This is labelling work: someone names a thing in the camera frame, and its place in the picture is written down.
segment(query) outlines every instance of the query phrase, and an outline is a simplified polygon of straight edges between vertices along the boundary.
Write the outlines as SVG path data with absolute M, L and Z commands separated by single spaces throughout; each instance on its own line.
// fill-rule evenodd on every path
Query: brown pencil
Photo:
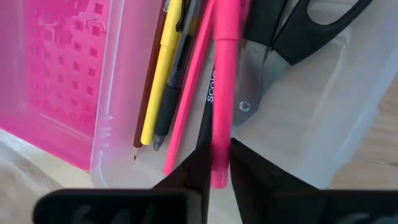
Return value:
M 150 53 L 148 72 L 144 84 L 144 92 L 142 94 L 141 105 L 138 113 L 136 133 L 134 135 L 134 141 L 133 141 L 134 147 L 142 147 L 141 144 L 142 127 L 144 126 L 145 114 L 147 113 L 150 89 L 152 88 L 152 82 L 154 81 L 157 58 L 159 56 L 159 50 L 160 50 L 160 40 L 162 38 L 163 26 L 166 20 L 166 14 L 169 9 L 169 2 L 170 0 L 163 0 L 163 4 L 159 12 L 154 43 L 152 45 L 153 46 L 152 52 Z

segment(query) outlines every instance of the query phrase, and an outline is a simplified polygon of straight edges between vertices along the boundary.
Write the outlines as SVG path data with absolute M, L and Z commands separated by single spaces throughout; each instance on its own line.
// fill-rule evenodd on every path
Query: pen tip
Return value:
M 154 138 L 154 150 L 155 151 L 159 151 L 160 147 L 163 144 L 164 138 L 165 138 L 164 136 L 155 135 L 155 138 Z

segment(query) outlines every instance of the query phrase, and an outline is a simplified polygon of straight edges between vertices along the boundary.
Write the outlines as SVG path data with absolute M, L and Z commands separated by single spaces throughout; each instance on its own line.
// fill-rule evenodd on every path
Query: black object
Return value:
M 243 38 L 270 46 L 287 0 L 252 0 Z
M 290 65 L 301 62 L 321 49 L 357 18 L 372 2 L 372 0 L 358 0 L 337 21 L 328 25 L 321 25 L 314 22 L 308 15 L 307 9 L 310 1 L 298 1 L 273 44 L 274 50 Z
M 164 137 L 168 135 L 175 110 L 180 98 L 183 78 L 188 67 L 190 54 L 193 48 L 193 39 L 197 33 L 198 23 L 200 22 L 201 12 L 205 0 L 191 0 L 188 3 L 188 11 L 184 12 L 178 25 L 177 31 L 183 26 L 180 40 L 173 60 L 169 80 L 164 91 L 162 102 L 160 103 L 159 115 L 155 126 L 154 149 L 158 150 L 162 145 Z
M 206 94 L 205 109 L 203 110 L 203 116 L 201 117 L 199 135 L 197 140 L 196 148 L 199 148 L 202 144 L 211 141 L 212 134 L 212 123 L 213 123 L 213 100 L 214 100 L 214 87 L 215 87 L 215 70 L 211 72 L 211 78 L 209 83 L 209 89 Z
M 233 139 L 232 185 L 244 224 L 398 223 L 397 191 L 318 190 Z M 211 150 L 203 144 L 149 190 L 60 190 L 35 224 L 207 223 Z

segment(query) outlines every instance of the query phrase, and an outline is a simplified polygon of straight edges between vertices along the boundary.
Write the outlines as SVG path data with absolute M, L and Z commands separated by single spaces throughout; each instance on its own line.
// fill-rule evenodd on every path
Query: scissors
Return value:
M 373 0 L 358 2 L 328 25 L 314 22 L 307 8 L 311 0 L 299 0 L 286 22 L 282 14 L 288 0 L 252 0 L 243 38 L 234 99 L 234 129 L 242 126 L 258 109 L 261 98 L 289 66 L 296 65 L 335 38 Z

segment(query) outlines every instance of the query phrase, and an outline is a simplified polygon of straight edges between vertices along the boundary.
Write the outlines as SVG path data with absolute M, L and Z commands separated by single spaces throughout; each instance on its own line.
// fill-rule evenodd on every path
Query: scissor blade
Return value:
M 289 63 L 285 61 L 276 51 L 272 51 L 262 69 L 262 95 L 265 95 L 268 89 L 280 78 L 285 72 Z
M 267 47 L 247 41 L 236 77 L 233 128 L 238 129 L 257 110 L 262 96 L 262 64 Z

